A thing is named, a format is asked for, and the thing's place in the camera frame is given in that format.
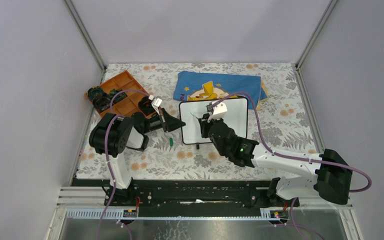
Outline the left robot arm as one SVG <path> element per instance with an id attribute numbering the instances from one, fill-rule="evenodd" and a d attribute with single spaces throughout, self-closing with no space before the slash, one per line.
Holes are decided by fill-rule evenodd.
<path id="1" fill-rule="evenodd" d="M 169 133 L 185 125 L 185 122 L 170 115 L 164 108 L 150 118 L 141 112 L 125 117 L 106 113 L 93 128 L 88 140 L 95 152 L 105 157 L 110 174 L 104 204 L 128 206 L 139 200 L 134 192 L 134 178 L 128 170 L 124 154 L 126 148 L 143 152 L 149 143 L 147 133 L 159 129 Z"/>

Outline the green whiteboard marker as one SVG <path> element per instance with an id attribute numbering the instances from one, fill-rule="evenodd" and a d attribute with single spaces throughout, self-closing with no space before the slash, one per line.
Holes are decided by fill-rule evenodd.
<path id="1" fill-rule="evenodd" d="M 197 120 L 200 119 L 200 117 L 199 117 L 198 115 L 196 115 L 195 113 L 191 112 L 190 114 L 191 114 L 194 118 L 196 118 Z"/>

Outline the small whiteboard black frame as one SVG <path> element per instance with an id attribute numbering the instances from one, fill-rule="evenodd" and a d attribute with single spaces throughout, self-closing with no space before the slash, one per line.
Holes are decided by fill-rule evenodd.
<path id="1" fill-rule="evenodd" d="M 185 145 L 209 144 L 209 138 L 202 138 L 198 119 L 191 115 L 195 113 L 200 118 L 207 113 L 207 105 L 214 100 L 184 101 L 179 104 L 180 120 L 185 122 L 181 128 L 182 143 Z M 232 128 L 236 135 L 246 138 L 248 136 L 248 99 L 231 98 L 223 101 L 227 113 L 223 121 Z"/>

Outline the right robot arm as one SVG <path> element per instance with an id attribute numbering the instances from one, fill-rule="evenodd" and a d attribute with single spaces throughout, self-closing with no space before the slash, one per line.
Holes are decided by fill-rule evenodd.
<path id="1" fill-rule="evenodd" d="M 296 175 L 272 179 L 266 193 L 271 205 L 315 196 L 337 205 L 348 203 L 353 171 L 335 150 L 313 154 L 270 150 L 256 140 L 238 136 L 223 119 L 209 117 L 206 113 L 197 120 L 201 136 L 208 138 L 228 161 L 238 167 L 273 168 Z"/>

